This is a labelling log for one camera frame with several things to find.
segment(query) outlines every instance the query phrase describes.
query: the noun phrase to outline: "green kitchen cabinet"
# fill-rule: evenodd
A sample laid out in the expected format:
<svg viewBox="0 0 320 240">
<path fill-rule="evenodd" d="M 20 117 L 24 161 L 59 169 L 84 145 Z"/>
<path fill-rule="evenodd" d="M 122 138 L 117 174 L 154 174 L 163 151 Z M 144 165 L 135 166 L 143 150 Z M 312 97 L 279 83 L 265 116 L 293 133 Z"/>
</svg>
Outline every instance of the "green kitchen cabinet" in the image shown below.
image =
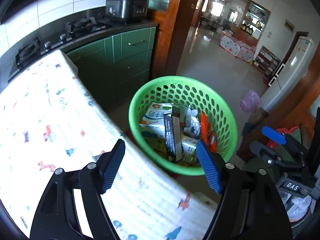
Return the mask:
<svg viewBox="0 0 320 240">
<path fill-rule="evenodd" d="M 128 97 L 132 97 L 140 87 L 148 82 L 149 79 L 149 70 L 146 70 L 133 78 L 127 80 L 126 82 L 117 84 L 116 94 L 118 102 L 122 102 Z"/>
<path fill-rule="evenodd" d="M 113 35 L 68 52 L 78 76 L 103 109 L 148 82 L 156 28 Z"/>
<path fill-rule="evenodd" d="M 103 40 L 99 40 L 68 52 L 67 55 L 72 61 L 74 61 L 78 60 L 80 57 L 86 57 L 102 49 L 104 49 Z"/>
<path fill-rule="evenodd" d="M 152 51 L 142 52 L 138 55 L 122 60 L 115 65 L 116 83 L 122 83 L 139 73 L 149 69 Z"/>
</svg>

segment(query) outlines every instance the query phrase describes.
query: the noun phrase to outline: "drawer handle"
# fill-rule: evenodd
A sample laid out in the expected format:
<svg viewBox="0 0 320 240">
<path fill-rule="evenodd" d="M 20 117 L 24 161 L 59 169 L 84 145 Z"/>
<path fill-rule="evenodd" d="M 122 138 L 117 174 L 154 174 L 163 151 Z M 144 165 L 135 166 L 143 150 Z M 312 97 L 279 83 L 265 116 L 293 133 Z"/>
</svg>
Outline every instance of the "drawer handle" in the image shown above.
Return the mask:
<svg viewBox="0 0 320 240">
<path fill-rule="evenodd" d="M 145 42 L 145 40 L 138 41 L 136 43 L 128 43 L 129 46 L 137 45 L 139 43 Z"/>
</svg>

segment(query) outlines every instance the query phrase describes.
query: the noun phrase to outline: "screw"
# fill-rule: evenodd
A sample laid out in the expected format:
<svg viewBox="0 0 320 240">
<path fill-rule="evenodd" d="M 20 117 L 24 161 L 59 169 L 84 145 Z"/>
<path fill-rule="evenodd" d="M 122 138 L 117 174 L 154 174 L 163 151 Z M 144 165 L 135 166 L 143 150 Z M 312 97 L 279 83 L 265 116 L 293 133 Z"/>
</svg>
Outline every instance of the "screw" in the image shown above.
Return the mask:
<svg viewBox="0 0 320 240">
<path fill-rule="evenodd" d="M 89 163 L 89 164 L 87 165 L 87 168 L 88 168 L 89 170 L 92 170 L 92 169 L 94 169 L 95 167 L 97 167 L 97 165 L 96 165 L 95 163 Z"/>
<path fill-rule="evenodd" d="M 55 171 L 54 171 L 54 174 L 61 174 L 63 172 L 63 169 L 62 168 L 57 168 Z"/>
<path fill-rule="evenodd" d="M 226 163 L 226 168 L 232 170 L 235 168 L 235 165 L 233 163 Z"/>
<path fill-rule="evenodd" d="M 261 175 L 266 175 L 266 174 L 267 174 L 266 170 L 264 170 L 264 169 L 260 169 L 260 170 L 258 170 L 258 171 L 259 171 L 259 173 L 260 173 Z"/>
</svg>

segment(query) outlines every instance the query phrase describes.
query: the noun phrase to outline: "refrigerator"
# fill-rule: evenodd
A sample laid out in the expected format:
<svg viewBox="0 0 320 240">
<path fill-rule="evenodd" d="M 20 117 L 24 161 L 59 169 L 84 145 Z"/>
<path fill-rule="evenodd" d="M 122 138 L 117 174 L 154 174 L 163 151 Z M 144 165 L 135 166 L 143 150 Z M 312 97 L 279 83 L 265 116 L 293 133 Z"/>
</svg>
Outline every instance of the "refrigerator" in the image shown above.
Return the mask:
<svg viewBox="0 0 320 240">
<path fill-rule="evenodd" d="M 300 78 L 308 68 L 313 57 L 311 38 L 300 37 L 287 63 L 279 68 L 279 71 L 270 82 L 270 87 L 260 99 L 258 107 L 262 107 L 271 113 L 284 98 L 292 91 Z"/>
</svg>

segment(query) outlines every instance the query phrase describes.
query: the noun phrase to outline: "gas stove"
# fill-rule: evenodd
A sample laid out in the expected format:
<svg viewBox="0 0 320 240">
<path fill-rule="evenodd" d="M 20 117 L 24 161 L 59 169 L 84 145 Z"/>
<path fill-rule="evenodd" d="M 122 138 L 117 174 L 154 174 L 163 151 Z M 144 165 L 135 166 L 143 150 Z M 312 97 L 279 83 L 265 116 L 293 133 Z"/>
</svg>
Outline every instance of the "gas stove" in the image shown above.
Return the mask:
<svg viewBox="0 0 320 240">
<path fill-rule="evenodd" d="M 110 27 L 112 26 L 109 24 L 96 21 L 94 17 L 85 17 L 78 21 L 67 22 L 64 30 L 50 36 L 47 41 L 44 41 L 44 43 L 42 43 L 38 38 L 35 38 L 33 43 L 19 49 L 15 62 L 16 72 L 18 73 L 30 63 L 34 62 L 51 50 L 59 49 L 62 44 Z"/>
<path fill-rule="evenodd" d="M 35 38 L 32 44 L 18 50 L 18 54 L 16 55 L 17 67 L 19 69 L 25 67 L 40 57 L 40 54 L 40 41 L 38 38 Z"/>
</svg>

